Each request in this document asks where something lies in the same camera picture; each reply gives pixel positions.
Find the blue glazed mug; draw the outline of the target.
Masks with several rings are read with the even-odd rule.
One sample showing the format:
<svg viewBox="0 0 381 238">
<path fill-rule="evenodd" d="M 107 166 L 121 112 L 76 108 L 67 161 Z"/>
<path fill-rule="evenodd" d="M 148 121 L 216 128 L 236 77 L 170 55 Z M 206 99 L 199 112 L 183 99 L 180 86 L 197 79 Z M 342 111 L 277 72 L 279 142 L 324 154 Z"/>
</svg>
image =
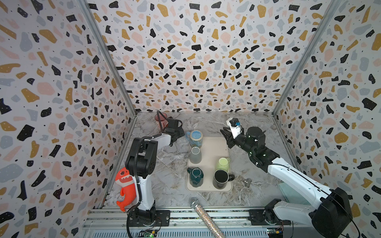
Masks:
<svg viewBox="0 0 381 238">
<path fill-rule="evenodd" d="M 186 140 L 189 142 L 190 147 L 202 147 L 203 134 L 199 130 L 188 131 L 185 133 Z"/>
</svg>

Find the light green mug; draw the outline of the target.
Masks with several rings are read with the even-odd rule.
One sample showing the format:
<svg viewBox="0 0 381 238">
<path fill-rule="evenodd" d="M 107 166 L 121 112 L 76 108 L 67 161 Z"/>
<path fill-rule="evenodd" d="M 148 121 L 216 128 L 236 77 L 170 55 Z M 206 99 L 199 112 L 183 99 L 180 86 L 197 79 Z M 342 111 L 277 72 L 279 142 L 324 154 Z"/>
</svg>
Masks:
<svg viewBox="0 0 381 238">
<path fill-rule="evenodd" d="M 224 170 L 226 172 L 230 171 L 230 159 L 229 158 L 219 158 L 216 162 L 215 170 Z"/>
</svg>

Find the pink mug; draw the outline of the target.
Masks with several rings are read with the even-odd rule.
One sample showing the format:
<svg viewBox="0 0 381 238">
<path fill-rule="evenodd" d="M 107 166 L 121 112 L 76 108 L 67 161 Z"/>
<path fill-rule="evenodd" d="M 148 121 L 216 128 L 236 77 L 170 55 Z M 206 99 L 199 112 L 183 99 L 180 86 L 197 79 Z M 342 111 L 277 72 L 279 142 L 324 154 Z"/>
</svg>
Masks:
<svg viewBox="0 0 381 238">
<path fill-rule="evenodd" d="M 160 111 L 157 111 L 154 119 L 155 119 L 155 121 L 158 124 L 159 131 L 163 132 L 165 130 L 165 128 L 167 127 L 167 125 L 168 125 L 168 120 L 167 120 L 168 116 L 167 116 L 167 114 L 166 113 L 162 113 Z"/>
</svg>

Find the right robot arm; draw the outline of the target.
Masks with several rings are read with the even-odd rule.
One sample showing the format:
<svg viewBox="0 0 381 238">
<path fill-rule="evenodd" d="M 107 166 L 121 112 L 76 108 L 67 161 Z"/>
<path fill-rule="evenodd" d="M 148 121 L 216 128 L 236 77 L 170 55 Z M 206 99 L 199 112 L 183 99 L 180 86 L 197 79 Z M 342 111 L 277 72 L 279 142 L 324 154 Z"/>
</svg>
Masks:
<svg viewBox="0 0 381 238">
<path fill-rule="evenodd" d="M 274 199 L 263 212 L 268 224 L 288 220 L 313 227 L 325 238 L 338 238 L 353 221 L 348 194 L 339 187 L 331 189 L 313 180 L 287 163 L 266 147 L 266 135 L 260 128 L 245 131 L 236 123 L 220 132 L 229 148 L 244 150 L 255 166 L 282 180 L 308 201 L 309 205 L 302 205 Z"/>
</svg>

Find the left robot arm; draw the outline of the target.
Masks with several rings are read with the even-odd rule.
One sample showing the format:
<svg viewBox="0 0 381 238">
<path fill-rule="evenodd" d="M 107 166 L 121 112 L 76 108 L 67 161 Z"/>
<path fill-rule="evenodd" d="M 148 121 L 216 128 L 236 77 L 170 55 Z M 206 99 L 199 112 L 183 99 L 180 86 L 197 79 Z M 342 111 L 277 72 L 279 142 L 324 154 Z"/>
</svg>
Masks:
<svg viewBox="0 0 381 238">
<path fill-rule="evenodd" d="M 136 137 L 125 162 L 125 168 L 135 182 L 137 194 L 137 204 L 127 212 L 128 220 L 137 225 L 152 226 L 158 219 L 151 181 L 151 174 L 156 167 L 158 150 L 172 146 L 177 139 L 185 135 L 181 120 L 169 117 L 167 121 L 168 124 L 161 133 Z"/>
</svg>

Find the black mug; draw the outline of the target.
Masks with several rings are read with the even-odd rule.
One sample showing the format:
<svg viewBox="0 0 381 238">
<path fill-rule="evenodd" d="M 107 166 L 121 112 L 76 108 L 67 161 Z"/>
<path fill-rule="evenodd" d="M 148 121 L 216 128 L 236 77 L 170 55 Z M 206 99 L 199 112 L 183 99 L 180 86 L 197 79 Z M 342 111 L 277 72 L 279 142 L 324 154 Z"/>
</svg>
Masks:
<svg viewBox="0 0 381 238">
<path fill-rule="evenodd" d="M 233 181 L 235 175 L 229 174 L 223 169 L 216 170 L 213 176 L 213 185 L 217 189 L 224 189 L 228 182 Z"/>
</svg>

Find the dark green mug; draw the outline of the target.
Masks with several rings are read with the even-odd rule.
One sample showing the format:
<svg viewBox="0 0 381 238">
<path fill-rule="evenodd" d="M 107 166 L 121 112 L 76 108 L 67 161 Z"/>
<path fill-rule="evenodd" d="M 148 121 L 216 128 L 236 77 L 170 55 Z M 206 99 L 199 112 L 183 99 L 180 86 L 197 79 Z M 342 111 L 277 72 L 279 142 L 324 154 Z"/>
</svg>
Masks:
<svg viewBox="0 0 381 238">
<path fill-rule="evenodd" d="M 187 168 L 187 172 L 192 187 L 200 187 L 203 184 L 204 173 L 200 168 Z"/>
</svg>

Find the grey frosted cup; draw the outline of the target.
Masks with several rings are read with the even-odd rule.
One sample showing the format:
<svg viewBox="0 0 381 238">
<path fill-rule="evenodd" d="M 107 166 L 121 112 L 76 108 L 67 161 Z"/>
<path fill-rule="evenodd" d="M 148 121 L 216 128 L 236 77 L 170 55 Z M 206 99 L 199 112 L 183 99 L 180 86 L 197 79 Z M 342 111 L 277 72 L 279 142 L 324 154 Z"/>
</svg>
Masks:
<svg viewBox="0 0 381 238">
<path fill-rule="evenodd" d="M 202 153 L 199 147 L 192 147 L 189 153 L 189 161 L 193 164 L 198 164 L 202 161 Z"/>
</svg>

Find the beige rectangular tray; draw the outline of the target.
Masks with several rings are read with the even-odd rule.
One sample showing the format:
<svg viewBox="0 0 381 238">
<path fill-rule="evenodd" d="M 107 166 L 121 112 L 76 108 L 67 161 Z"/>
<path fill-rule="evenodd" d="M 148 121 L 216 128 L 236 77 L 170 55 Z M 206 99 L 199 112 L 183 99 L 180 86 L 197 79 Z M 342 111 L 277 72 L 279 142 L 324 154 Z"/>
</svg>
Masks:
<svg viewBox="0 0 381 238">
<path fill-rule="evenodd" d="M 228 146 L 224 137 L 204 137 L 201 151 L 201 161 L 193 164 L 188 159 L 188 168 L 200 168 L 204 174 L 203 183 L 199 187 L 193 187 L 190 181 L 190 174 L 186 175 L 186 188 L 192 192 L 230 192 L 233 188 L 232 182 L 228 181 L 227 185 L 218 189 L 213 185 L 214 172 L 217 162 L 220 158 L 229 158 Z"/>
</svg>

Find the small clear glass piece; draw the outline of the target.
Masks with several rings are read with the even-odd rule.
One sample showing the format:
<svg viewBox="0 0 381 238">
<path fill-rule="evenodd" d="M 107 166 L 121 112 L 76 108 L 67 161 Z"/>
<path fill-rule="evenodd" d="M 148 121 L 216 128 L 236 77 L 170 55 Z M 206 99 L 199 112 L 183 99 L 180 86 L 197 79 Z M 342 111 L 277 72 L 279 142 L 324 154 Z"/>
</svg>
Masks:
<svg viewBox="0 0 381 238">
<path fill-rule="evenodd" d="M 249 188 L 249 187 L 251 186 L 252 180 L 251 180 L 250 178 L 244 178 L 244 179 L 242 180 L 242 182 L 243 182 L 243 185 L 244 185 L 245 187 Z"/>
</svg>

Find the red shark plush toy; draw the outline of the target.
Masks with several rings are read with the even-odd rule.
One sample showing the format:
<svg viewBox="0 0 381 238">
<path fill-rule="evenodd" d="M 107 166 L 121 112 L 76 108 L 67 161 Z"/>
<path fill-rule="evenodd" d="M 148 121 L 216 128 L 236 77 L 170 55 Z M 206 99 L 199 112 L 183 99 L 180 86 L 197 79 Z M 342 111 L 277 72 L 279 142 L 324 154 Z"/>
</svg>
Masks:
<svg viewBox="0 0 381 238">
<path fill-rule="evenodd" d="M 132 204 L 137 197 L 136 186 L 133 176 L 126 168 L 121 168 L 116 175 L 115 183 L 121 187 L 120 196 L 124 197 L 123 201 L 117 201 L 122 212 L 126 212 L 126 207 Z"/>
</svg>

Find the teal folded cloth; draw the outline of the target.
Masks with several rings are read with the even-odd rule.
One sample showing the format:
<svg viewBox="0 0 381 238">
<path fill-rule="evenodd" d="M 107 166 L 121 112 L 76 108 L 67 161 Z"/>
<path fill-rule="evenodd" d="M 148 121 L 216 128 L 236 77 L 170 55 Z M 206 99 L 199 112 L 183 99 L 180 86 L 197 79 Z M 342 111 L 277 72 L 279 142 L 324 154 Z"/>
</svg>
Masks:
<svg viewBox="0 0 381 238">
<path fill-rule="evenodd" d="M 282 182 L 278 184 L 278 188 L 283 194 L 286 202 L 293 204 L 310 205 L 310 203 L 301 194 L 299 194 L 286 183 Z"/>
</svg>

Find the glitter filled tube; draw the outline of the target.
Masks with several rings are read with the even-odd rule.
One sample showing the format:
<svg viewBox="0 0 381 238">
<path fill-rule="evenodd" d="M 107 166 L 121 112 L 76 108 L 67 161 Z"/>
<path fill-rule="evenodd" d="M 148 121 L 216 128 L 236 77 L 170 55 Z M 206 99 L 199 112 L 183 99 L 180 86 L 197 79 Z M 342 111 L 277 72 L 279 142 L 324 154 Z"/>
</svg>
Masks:
<svg viewBox="0 0 381 238">
<path fill-rule="evenodd" d="M 215 238 L 225 238 L 225 234 L 219 229 L 213 219 L 208 215 L 206 210 L 200 205 L 197 198 L 190 199 L 191 208 L 197 213 L 200 219 L 205 223 Z"/>
</svg>

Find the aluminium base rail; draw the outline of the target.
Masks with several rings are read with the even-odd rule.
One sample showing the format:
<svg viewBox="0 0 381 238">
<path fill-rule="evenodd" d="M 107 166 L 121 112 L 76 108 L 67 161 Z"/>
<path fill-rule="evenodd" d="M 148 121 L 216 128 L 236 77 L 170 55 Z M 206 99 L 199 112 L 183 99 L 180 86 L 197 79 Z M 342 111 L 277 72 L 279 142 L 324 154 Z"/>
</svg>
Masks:
<svg viewBox="0 0 381 238">
<path fill-rule="evenodd" d="M 269 224 L 260 207 L 159 208 L 153 222 L 143 224 L 118 209 L 94 209 L 82 238 L 320 238 L 313 227 L 297 222 Z"/>
</svg>

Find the aluminium corner post left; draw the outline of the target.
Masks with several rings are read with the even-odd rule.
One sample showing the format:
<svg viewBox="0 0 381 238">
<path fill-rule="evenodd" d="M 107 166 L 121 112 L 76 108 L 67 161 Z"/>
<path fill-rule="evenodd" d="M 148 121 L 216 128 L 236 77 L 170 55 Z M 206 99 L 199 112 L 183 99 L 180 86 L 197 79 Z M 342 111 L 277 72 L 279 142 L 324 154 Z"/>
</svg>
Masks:
<svg viewBox="0 0 381 238">
<path fill-rule="evenodd" d="M 130 113 L 130 115 L 133 118 L 135 118 L 137 116 L 137 112 L 133 107 L 133 104 L 129 98 L 129 95 L 126 91 L 126 88 L 125 88 L 125 86 L 121 80 L 121 77 L 117 71 L 117 68 L 114 64 L 114 61 L 113 61 L 113 59 L 109 53 L 107 45 L 103 41 L 102 34 L 98 28 L 96 20 L 94 19 L 93 15 L 92 15 L 92 12 L 88 6 L 88 3 L 85 0 L 78 0 L 77 2 L 78 2 L 78 5 L 79 5 L 81 12 L 84 15 L 86 22 L 88 23 L 89 29 L 91 30 L 91 32 L 94 36 L 94 39 L 97 42 L 99 50 L 102 53 L 102 55 L 104 56 L 105 62 L 107 63 L 107 65 L 108 65 L 108 67 L 109 67 L 120 91 L 121 91 L 121 94 L 122 94 L 124 100 L 126 101 L 128 112 Z"/>
</svg>

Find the aluminium corner post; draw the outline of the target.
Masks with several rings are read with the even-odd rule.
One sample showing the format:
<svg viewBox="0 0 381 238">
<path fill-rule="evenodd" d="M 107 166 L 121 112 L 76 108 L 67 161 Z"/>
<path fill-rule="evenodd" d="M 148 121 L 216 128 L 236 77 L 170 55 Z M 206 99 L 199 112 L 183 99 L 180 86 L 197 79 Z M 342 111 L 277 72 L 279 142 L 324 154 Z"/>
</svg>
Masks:
<svg viewBox="0 0 381 238">
<path fill-rule="evenodd" d="M 276 118 L 276 115 L 281 110 L 281 107 L 282 107 L 283 103 L 285 102 L 289 92 L 292 90 L 292 86 L 297 81 L 297 79 L 298 79 L 299 75 L 301 74 L 305 64 L 307 63 L 308 59 L 310 58 L 310 56 L 314 52 L 315 47 L 317 46 L 322 34 L 326 30 L 331 19 L 333 18 L 333 15 L 335 14 L 337 9 L 339 8 L 339 5 L 340 5 L 339 0 L 330 1 L 329 5 L 328 5 L 328 7 L 324 13 L 323 18 L 320 21 L 319 26 L 317 27 L 315 34 L 313 35 L 311 41 L 309 42 L 304 54 L 302 55 L 299 63 L 297 64 L 296 69 L 294 70 L 294 72 L 291 76 L 291 79 L 289 80 L 289 82 L 285 86 L 284 91 L 283 91 L 279 101 L 277 102 L 277 104 L 276 104 L 276 106 L 272 112 L 272 116 L 274 118 Z"/>
<path fill-rule="evenodd" d="M 105 62 L 107 63 L 107 65 L 108 65 L 108 67 L 109 67 L 120 91 L 121 91 L 121 94 L 122 94 L 124 100 L 126 101 L 128 112 L 130 113 L 130 115 L 133 118 L 135 118 L 137 116 L 137 112 L 133 107 L 133 104 L 129 98 L 129 95 L 126 91 L 126 88 L 125 88 L 125 86 L 121 80 L 121 77 L 117 71 L 117 68 L 114 64 L 114 61 L 113 61 L 113 59 L 109 53 L 107 45 L 103 41 L 102 34 L 98 28 L 96 20 L 94 19 L 93 15 L 92 15 L 92 12 L 88 6 L 88 3 L 85 0 L 78 0 L 77 2 L 78 2 L 78 5 L 79 5 L 81 12 L 84 15 L 86 22 L 88 23 L 89 29 L 91 30 L 91 32 L 94 36 L 94 39 L 97 42 L 99 50 L 102 53 L 102 55 L 104 56 Z"/>
</svg>

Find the aluminium corner post right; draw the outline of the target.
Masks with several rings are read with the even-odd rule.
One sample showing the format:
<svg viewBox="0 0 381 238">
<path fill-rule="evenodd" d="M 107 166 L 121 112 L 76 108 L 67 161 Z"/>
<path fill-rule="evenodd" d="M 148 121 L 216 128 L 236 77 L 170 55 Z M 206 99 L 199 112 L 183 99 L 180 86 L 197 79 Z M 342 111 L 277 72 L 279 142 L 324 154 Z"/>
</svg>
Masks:
<svg viewBox="0 0 381 238">
<path fill-rule="evenodd" d="M 307 63 L 308 59 L 310 58 L 310 56 L 314 52 L 315 47 L 317 46 L 322 34 L 326 30 L 331 19 L 333 18 L 333 15 L 335 14 L 337 9 L 339 8 L 339 5 L 340 5 L 339 0 L 330 1 L 329 5 L 328 5 L 328 7 L 324 13 L 323 18 L 320 21 L 319 26 L 317 27 L 315 34 L 313 35 L 311 41 L 309 42 L 304 54 L 302 55 L 299 63 L 297 64 L 296 69 L 294 70 L 294 72 L 291 76 L 291 79 L 289 80 L 289 82 L 285 86 L 284 91 L 283 91 L 279 101 L 277 102 L 277 104 L 276 104 L 276 106 L 272 112 L 272 116 L 274 118 L 276 118 L 276 115 L 281 110 L 281 107 L 282 107 L 283 103 L 285 102 L 289 92 L 292 90 L 292 86 L 297 81 L 297 79 L 298 79 L 299 75 L 301 74 L 305 64 Z"/>
</svg>

